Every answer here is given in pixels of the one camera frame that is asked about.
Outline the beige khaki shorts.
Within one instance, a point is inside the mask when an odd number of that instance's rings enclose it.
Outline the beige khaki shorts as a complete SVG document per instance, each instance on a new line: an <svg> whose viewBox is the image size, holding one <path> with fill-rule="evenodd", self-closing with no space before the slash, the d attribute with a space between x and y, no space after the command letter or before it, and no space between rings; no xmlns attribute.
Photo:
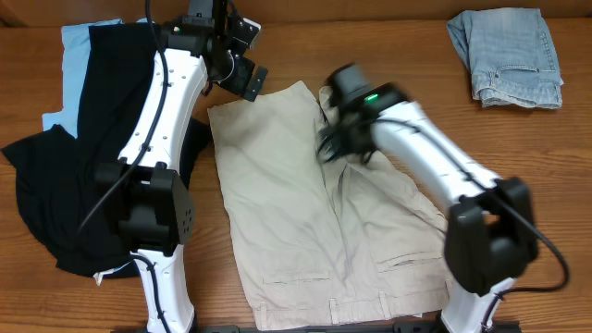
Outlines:
<svg viewBox="0 0 592 333"><path fill-rule="evenodd" d="M261 330L419 315L448 304L444 215L382 154L317 160L329 88L209 112L233 252Z"/></svg>

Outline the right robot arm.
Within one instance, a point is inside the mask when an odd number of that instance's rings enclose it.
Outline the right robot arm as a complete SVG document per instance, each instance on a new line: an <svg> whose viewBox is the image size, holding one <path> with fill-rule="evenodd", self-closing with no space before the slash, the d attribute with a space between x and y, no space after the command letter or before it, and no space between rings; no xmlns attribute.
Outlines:
<svg viewBox="0 0 592 333"><path fill-rule="evenodd" d="M353 63L331 73L327 85L338 117L322 132L322 158L393 154L447 211L450 302L436 320L396 325L394 331L520 331L518 323L492 317L504 292L538 256L526 184L481 166L431 122L419 103L393 83L373 86Z"/></svg>

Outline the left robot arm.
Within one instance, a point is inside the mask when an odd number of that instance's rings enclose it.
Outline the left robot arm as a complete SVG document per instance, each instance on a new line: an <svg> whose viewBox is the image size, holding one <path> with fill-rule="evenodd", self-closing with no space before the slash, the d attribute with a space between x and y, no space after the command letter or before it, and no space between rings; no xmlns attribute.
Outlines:
<svg viewBox="0 0 592 333"><path fill-rule="evenodd" d="M138 122L117 161L101 164L95 183L113 233L139 270L147 332L194 332L184 246L196 221L180 177L181 151L198 98L213 85L252 102L268 73L245 57L261 31L231 1L192 1L190 11L153 31L151 85Z"/></svg>

